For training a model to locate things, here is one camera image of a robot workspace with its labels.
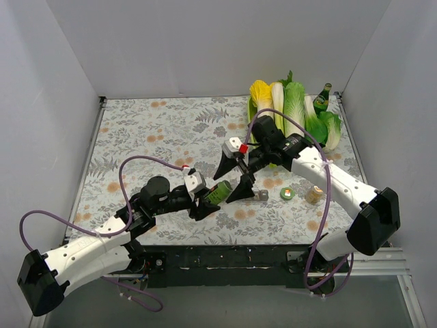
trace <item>robotic arm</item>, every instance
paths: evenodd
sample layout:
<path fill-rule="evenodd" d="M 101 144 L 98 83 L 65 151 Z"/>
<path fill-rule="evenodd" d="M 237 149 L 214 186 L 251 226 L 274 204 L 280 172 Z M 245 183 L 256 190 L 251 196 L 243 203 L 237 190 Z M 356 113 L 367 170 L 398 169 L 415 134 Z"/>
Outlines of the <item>robotic arm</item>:
<path fill-rule="evenodd" d="M 227 198 L 227 203 L 253 197 L 254 173 L 270 163 L 282 165 L 326 188 L 325 163 L 309 141 L 300 135 L 285 138 L 269 116 L 256 119 L 252 133 L 259 147 L 249 152 L 249 158 L 246 157 L 247 146 L 238 138 L 223 144 L 214 179 L 235 167 L 242 172 L 240 183 Z M 400 227 L 398 198 L 393 190 L 378 191 L 334 165 L 330 165 L 330 171 L 333 199 L 354 221 L 349 228 L 322 237 L 316 247 L 312 269 L 319 269 L 354 251 L 371 256 Z M 127 206 L 97 228 L 97 236 L 83 236 L 45 254 L 38 250 L 28 253 L 18 276 L 18 285 L 33 315 L 50 312 L 73 290 L 103 275 L 126 268 L 136 273 L 145 263 L 152 272 L 162 271 L 165 258 L 154 258 L 157 255 L 146 253 L 136 238 L 156 225 L 156 215 L 187 210 L 191 218 L 199 221 L 219 210 L 220 206 L 205 199 L 208 190 L 203 176 L 189 167 L 184 168 L 184 184 L 172 191 L 166 178 L 155 176 L 140 193 L 131 197 L 132 223 L 126 231 L 112 237 L 100 235 L 125 227 L 129 218 Z M 298 262 L 304 266 L 307 260 L 308 252 Z"/>

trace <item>metal frame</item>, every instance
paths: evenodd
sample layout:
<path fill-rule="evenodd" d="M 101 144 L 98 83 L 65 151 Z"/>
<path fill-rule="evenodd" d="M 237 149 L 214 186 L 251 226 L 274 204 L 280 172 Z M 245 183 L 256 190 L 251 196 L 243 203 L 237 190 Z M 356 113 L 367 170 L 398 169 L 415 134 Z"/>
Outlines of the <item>metal frame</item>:
<path fill-rule="evenodd" d="M 363 177 L 363 182 L 367 183 L 367 178 L 364 173 L 363 164 L 361 163 L 361 158 L 358 153 L 358 149 L 356 148 L 356 144 L 350 126 L 348 124 L 346 112 L 343 107 L 341 92 L 335 92 L 335 96 L 337 98 L 337 102 L 339 103 L 339 108 L 343 116 L 343 121 L 346 126 L 346 130 L 348 131 L 348 135 L 356 156 L 356 160 L 358 162 L 358 167 L 360 169 L 361 176 Z M 105 105 L 106 105 L 106 98 L 102 97 L 100 100 L 99 114 L 96 120 L 96 124 L 94 126 L 93 136 L 84 163 L 81 180 L 76 194 L 76 199 L 74 200 L 74 204 L 70 214 L 70 221 L 74 220 L 74 217 L 77 212 L 83 186 L 85 184 L 85 179 L 87 176 L 88 167 L 91 161 L 91 156 L 97 140 L 100 124 L 102 122 Z M 309 276 L 311 277 L 312 275 L 318 276 L 317 273 L 314 274 L 310 273 Z M 345 275 L 345 273 L 338 273 L 337 275 L 342 276 Z M 419 301 L 417 299 L 416 293 L 414 291 L 414 287 L 411 282 L 410 269 L 408 268 L 406 260 L 403 256 L 402 248 L 396 248 L 396 247 L 383 248 L 380 249 L 372 257 L 365 256 L 363 254 L 355 254 L 352 275 L 357 275 L 357 276 L 396 275 L 399 281 L 399 286 L 401 288 L 402 294 L 404 296 L 406 307 L 408 309 L 408 313 L 410 315 L 413 327 L 417 327 L 417 328 L 427 327 L 419 305 Z M 129 278 L 132 279 L 133 277 L 137 277 L 137 276 L 138 275 L 108 275 L 108 277 L 120 277 L 126 279 Z M 29 327 L 43 328 L 45 317 L 46 316 L 41 316 L 38 318 L 32 317 Z"/>

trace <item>small glass jar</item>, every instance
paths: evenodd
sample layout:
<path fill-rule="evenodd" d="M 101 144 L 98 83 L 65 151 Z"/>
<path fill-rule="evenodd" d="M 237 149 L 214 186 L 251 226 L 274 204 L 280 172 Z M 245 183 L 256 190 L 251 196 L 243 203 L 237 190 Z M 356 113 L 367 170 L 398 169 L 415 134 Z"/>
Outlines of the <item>small glass jar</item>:
<path fill-rule="evenodd" d="M 314 205 L 317 204 L 322 199 L 322 196 L 323 196 L 323 190 L 321 190 L 321 188 L 317 186 L 313 186 L 307 191 L 307 194 L 305 195 L 305 199 L 308 203 Z"/>

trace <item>white wall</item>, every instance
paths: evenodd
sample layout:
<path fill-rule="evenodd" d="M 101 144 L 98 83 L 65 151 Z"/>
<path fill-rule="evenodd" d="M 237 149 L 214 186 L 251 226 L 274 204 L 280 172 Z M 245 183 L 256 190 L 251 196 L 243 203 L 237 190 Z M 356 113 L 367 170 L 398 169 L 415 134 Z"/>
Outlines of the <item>white wall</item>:
<path fill-rule="evenodd" d="M 248 94 L 289 69 L 343 90 L 389 0 L 47 0 L 110 98 Z"/>
<path fill-rule="evenodd" d="M 401 245 L 437 327 L 437 3 L 392 1 L 344 92 L 370 183 L 399 193 Z"/>
<path fill-rule="evenodd" d="M 0 327 L 27 327 L 16 283 L 27 250 L 18 222 L 43 208 L 67 217 L 98 108 L 44 0 L 0 0 Z M 29 242 L 55 247 L 65 226 L 30 217 Z"/>

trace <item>floral tablecloth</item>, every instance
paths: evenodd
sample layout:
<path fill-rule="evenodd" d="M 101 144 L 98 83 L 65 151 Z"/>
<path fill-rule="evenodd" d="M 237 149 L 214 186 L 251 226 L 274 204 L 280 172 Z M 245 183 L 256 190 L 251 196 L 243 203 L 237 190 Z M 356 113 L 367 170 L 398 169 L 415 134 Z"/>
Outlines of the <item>floral tablecloth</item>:
<path fill-rule="evenodd" d="M 221 145 L 230 137 L 244 139 L 247 130 L 248 96 L 220 98 L 169 98 L 108 100 L 81 201 L 74 222 L 93 229 L 116 210 L 124 199 L 118 182 L 121 162 L 132 155 L 155 156 L 176 165 L 195 167 L 209 187 L 220 163 Z M 340 113 L 331 97 L 329 111 Z M 344 124 L 337 149 L 328 154 L 336 165 L 362 180 Z M 183 183 L 182 173 L 155 162 L 135 160 L 124 168 L 129 195 L 138 192 L 149 178 L 166 176 L 171 188 Z M 224 176 L 235 187 L 240 173 Z M 210 245 L 311 243 L 319 228 L 324 202 L 310 205 L 305 193 L 311 183 L 282 167 L 267 167 L 255 175 L 256 189 L 267 189 L 267 202 L 237 201 L 203 221 L 195 222 L 186 211 L 161 215 L 156 227 L 139 237 L 144 245 Z M 290 186 L 296 196 L 282 200 L 279 191 Z M 332 232 L 351 219 L 332 202 L 324 229 Z M 80 235 L 72 231 L 71 238 Z"/>

